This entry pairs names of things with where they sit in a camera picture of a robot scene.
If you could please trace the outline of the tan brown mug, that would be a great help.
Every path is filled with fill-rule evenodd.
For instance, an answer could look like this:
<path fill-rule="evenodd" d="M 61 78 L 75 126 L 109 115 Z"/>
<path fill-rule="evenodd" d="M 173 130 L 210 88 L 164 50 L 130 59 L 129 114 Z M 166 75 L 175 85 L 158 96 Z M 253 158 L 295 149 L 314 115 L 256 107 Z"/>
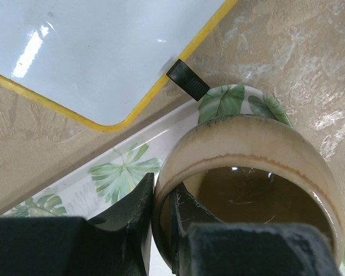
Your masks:
<path fill-rule="evenodd" d="M 345 219 L 335 177 L 317 149 L 279 121 L 241 114 L 203 122 L 183 135 L 166 157 L 155 186 L 152 233 L 163 260 L 172 264 L 166 199 L 181 182 L 215 167 L 252 167 L 302 188 L 323 211 L 331 228 L 333 257 L 341 264 Z"/>

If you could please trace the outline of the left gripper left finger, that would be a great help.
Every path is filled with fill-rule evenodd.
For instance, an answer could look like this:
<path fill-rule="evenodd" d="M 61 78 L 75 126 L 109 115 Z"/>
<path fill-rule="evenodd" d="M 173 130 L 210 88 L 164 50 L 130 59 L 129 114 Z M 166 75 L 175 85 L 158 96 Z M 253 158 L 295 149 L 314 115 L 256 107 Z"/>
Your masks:
<path fill-rule="evenodd" d="M 0 218 L 0 275 L 148 275 L 154 174 L 99 215 Z"/>

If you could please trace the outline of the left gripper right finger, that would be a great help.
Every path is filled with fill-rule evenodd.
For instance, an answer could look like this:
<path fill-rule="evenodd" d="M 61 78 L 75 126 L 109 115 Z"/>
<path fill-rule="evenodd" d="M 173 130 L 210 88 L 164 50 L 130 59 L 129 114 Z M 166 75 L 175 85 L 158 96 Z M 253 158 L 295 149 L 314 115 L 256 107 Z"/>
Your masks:
<path fill-rule="evenodd" d="M 169 195 L 175 275 L 340 275 L 325 237 L 297 223 L 225 223 L 185 188 Z"/>

